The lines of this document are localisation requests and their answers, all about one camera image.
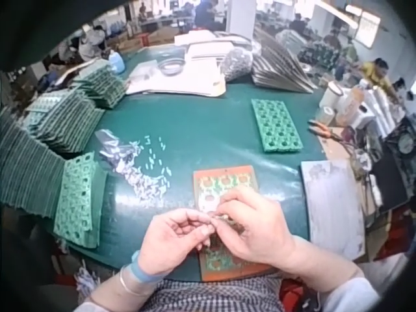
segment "hand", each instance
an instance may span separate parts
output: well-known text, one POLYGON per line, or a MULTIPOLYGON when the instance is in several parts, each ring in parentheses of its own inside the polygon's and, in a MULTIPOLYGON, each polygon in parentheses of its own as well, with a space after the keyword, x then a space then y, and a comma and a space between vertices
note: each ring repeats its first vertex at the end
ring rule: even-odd
POLYGON ((139 267, 149 275, 169 274, 193 248, 209 246, 215 232, 211 217, 194 209, 176 209, 154 216, 144 235, 139 267))
POLYGON ((284 268, 295 249, 278 203, 264 198, 252 188, 239 186, 223 195, 216 215, 228 215, 243 226, 239 235, 225 221, 212 224, 233 255, 255 262, 284 268))

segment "green table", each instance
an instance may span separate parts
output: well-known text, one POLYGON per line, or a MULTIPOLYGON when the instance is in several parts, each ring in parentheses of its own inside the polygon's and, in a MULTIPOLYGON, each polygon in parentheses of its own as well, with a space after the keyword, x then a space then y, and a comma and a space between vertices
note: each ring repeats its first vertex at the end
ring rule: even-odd
MULTIPOLYGON (((126 62, 124 75, 127 76, 138 62, 154 57, 167 57, 166 48, 145 49, 133 55, 126 62)), ((281 203, 292 233, 307 239, 306 198, 299 169, 301 161, 325 159, 317 138, 307 131, 307 121, 315 115, 321 97, 321 91, 313 95, 294 94, 261 89, 248 83, 227 85, 226 94, 220 98, 165 94, 124 97, 116 109, 105 113, 97 129, 109 129, 124 142, 144 142, 144 136, 150 135, 154 151, 159 150, 161 137, 166 149, 156 154, 172 170, 171 188, 164 195, 163 203, 145 209, 135 200, 133 188, 121 176, 110 174, 100 246, 95 250, 76 246, 75 249, 100 263, 120 268, 130 262, 133 252, 140 248, 153 215, 176 207, 194 207, 193 171, 246 164, 254 167, 260 193, 281 203), (286 103, 304 143, 302 152, 263 152, 251 104, 253 98, 278 99, 286 103)), ((87 151, 98 154, 99 149, 99 142, 93 136, 87 151)), ((145 150, 136 158, 136 165, 143 168, 148 156, 145 150)), ((169 278, 200 281, 196 253, 169 278)))

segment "blue wristband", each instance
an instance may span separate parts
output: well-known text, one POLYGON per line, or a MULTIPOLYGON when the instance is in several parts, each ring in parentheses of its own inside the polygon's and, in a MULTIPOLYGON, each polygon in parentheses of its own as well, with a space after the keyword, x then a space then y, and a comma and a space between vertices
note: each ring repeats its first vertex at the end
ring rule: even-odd
POLYGON ((131 256, 131 264, 129 265, 129 268, 133 275, 142 283, 155 283, 157 281, 163 280, 163 278, 166 276, 165 274, 161 275, 149 275, 145 273, 138 265, 138 256, 140 255, 140 250, 137 250, 132 256, 131 256))

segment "bracelet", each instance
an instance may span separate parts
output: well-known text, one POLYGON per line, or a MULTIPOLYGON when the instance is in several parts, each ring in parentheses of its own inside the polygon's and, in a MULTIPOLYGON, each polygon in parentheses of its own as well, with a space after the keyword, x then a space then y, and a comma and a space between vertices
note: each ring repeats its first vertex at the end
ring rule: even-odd
POLYGON ((166 274, 161 275, 149 275, 146 272, 144 272, 138 265, 138 257, 140 255, 140 250, 137 250, 132 256, 131 256, 131 264, 129 265, 129 268, 133 275, 142 283, 155 283, 157 281, 163 280, 163 278, 166 276, 166 274))
POLYGON ((142 296, 141 294, 138 294, 137 292, 134 292, 134 291, 132 291, 126 284, 125 284, 125 281, 124 281, 124 279, 123 279, 123 271, 124 271, 124 268, 125 268, 126 266, 123 266, 122 267, 122 269, 120 270, 120 272, 118 273, 118 275, 119 275, 119 277, 120 277, 120 283, 123 285, 123 288, 124 288, 124 290, 127 292, 127 293, 129 293, 129 294, 132 294, 133 296, 142 296))

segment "roll of tape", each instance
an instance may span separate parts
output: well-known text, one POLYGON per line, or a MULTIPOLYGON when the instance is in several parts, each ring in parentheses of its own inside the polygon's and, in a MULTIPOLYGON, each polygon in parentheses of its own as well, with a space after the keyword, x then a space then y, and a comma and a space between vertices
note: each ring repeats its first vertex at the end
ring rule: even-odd
POLYGON ((324 125, 329 125, 334 116, 335 113, 331 107, 320 107, 315 119, 324 125))
POLYGON ((336 103, 339 101, 340 97, 343 96, 344 92, 340 86, 335 81, 328 83, 328 87, 319 102, 319 107, 332 107, 336 106, 336 103))

